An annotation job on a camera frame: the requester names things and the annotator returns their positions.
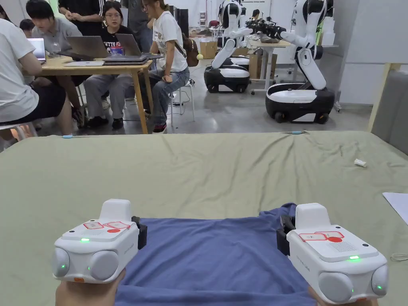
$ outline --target table leg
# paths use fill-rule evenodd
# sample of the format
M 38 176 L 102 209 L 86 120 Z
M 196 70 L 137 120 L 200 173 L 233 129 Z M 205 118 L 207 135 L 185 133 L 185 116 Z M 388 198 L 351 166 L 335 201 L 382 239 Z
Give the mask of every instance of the table leg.
M 265 90 L 269 89 L 269 86 L 271 83 L 272 55 L 273 55 L 273 49 L 268 52 L 268 64 L 266 66 L 266 76 L 265 76 Z
M 265 49 L 263 49 L 263 51 L 264 51 L 264 54 L 262 56 L 261 80 L 265 79 L 266 64 L 268 63 L 268 52 L 266 52 Z
M 143 72 L 144 72 L 144 82 L 147 88 L 147 98 L 149 99 L 150 113 L 153 114 L 153 97 L 152 97 L 152 90 L 150 86 L 149 71 L 144 70 Z
M 139 76 L 137 75 L 138 70 L 132 70 L 133 83 L 135 85 L 137 108 L 139 109 L 140 123 L 142 124 L 143 134 L 147 134 L 146 118 L 144 116 L 142 93 L 140 92 Z

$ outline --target brown bag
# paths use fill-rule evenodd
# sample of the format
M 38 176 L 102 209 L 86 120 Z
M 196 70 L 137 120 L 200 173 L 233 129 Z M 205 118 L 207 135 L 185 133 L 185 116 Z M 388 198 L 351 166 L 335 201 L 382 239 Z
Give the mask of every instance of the brown bag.
M 179 46 L 179 44 L 176 42 L 176 48 L 187 60 L 188 66 L 189 67 L 197 66 L 199 62 L 199 60 L 197 59 L 197 55 L 199 54 L 197 43 L 194 40 L 187 38 L 184 33 L 183 33 L 183 47 L 186 50 L 186 52 L 184 52 L 183 49 Z

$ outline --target blue cloth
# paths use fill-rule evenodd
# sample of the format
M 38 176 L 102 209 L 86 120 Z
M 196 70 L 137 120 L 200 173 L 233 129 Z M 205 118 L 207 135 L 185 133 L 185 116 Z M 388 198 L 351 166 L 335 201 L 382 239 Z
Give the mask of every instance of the blue cloth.
M 242 219 L 142 220 L 147 245 L 126 267 L 116 306 L 315 306 L 276 246 L 279 218 L 295 207 Z

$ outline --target white paper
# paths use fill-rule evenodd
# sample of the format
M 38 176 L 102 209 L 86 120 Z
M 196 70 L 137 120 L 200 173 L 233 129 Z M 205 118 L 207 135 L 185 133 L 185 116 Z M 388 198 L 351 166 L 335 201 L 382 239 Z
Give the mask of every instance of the white paper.
M 408 193 L 384 192 L 383 196 L 408 225 Z

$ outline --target wooden table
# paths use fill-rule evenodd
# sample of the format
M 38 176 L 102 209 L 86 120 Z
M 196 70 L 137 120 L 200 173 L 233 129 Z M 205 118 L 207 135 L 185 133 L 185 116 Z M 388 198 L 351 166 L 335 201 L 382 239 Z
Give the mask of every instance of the wooden table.
M 273 64 L 273 50 L 275 48 L 286 48 L 290 46 L 290 43 L 280 40 L 279 42 L 276 42 L 276 43 L 265 44 L 265 43 L 262 43 L 260 40 L 250 40 L 249 45 L 251 46 L 252 49 L 261 48 L 264 51 L 264 55 L 262 58 L 261 78 L 259 80 L 252 80 L 252 81 L 265 82 L 265 89 L 251 90 L 251 94 L 254 95 L 255 92 L 258 92 L 258 91 L 266 92 L 269 89 L 269 86 L 271 84 L 271 69 L 273 66 L 276 65 L 276 57 L 274 59 L 275 63 Z
M 66 56 L 50 58 L 42 66 L 41 75 L 95 75 L 95 74 L 130 74 L 133 77 L 135 85 L 137 108 L 139 110 L 140 122 L 144 134 L 147 134 L 146 118 L 142 103 L 142 93 L 140 92 L 139 72 L 144 74 L 144 80 L 147 87 L 147 97 L 149 99 L 150 110 L 153 111 L 153 97 L 150 88 L 149 68 L 153 61 L 148 61 L 144 65 L 126 65 L 126 66 L 95 66 L 95 67 L 65 67 L 66 63 L 72 62 L 72 59 Z

